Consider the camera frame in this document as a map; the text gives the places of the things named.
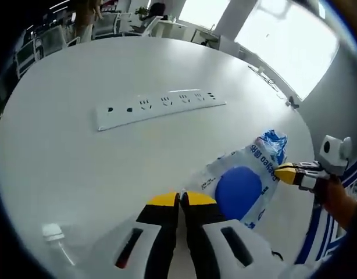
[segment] white power strip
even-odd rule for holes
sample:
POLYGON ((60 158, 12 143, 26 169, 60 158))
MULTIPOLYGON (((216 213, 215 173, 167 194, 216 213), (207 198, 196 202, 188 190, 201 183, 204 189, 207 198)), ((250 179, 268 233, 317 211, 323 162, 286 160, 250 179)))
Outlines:
POLYGON ((145 96, 130 101, 114 101, 96 108, 97 129, 105 131, 121 125, 188 110, 225 105, 211 92, 173 91, 161 96, 145 96))

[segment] chair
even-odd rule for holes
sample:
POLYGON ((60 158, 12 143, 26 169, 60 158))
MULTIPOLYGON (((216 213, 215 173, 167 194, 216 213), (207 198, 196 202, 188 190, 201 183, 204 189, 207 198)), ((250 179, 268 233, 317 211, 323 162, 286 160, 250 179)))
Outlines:
POLYGON ((63 48, 67 48, 71 45, 78 44, 80 38, 76 37, 73 40, 66 42, 62 26, 58 25, 52 29, 49 29, 43 35, 40 36, 41 44, 43 47, 44 57, 60 51, 63 48))
POLYGON ((139 36, 139 37, 150 36, 151 31, 157 25, 157 23, 161 18, 162 16, 155 16, 150 19, 147 19, 146 21, 142 22, 141 27, 138 31, 134 30, 134 31, 124 32, 122 33, 122 36, 139 36))
POLYGON ((218 49, 219 51, 225 52, 231 56, 238 58, 240 49, 241 46, 237 42, 231 41, 225 36, 220 36, 218 49))
POLYGON ((37 61, 35 40, 31 40, 15 53, 18 79, 37 61))
POLYGON ((119 19, 118 13, 103 13, 103 19, 97 20, 93 24, 92 40, 116 34, 116 22, 119 19))

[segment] window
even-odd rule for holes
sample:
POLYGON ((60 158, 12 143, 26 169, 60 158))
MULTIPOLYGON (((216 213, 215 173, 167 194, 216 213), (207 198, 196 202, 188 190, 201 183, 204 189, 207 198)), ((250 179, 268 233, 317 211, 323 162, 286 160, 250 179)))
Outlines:
POLYGON ((303 101, 331 65, 338 39, 299 5, 273 0, 272 9, 270 1, 260 0, 235 41, 259 55, 303 101))
POLYGON ((229 0, 186 0, 179 19, 213 30, 228 4, 229 0))

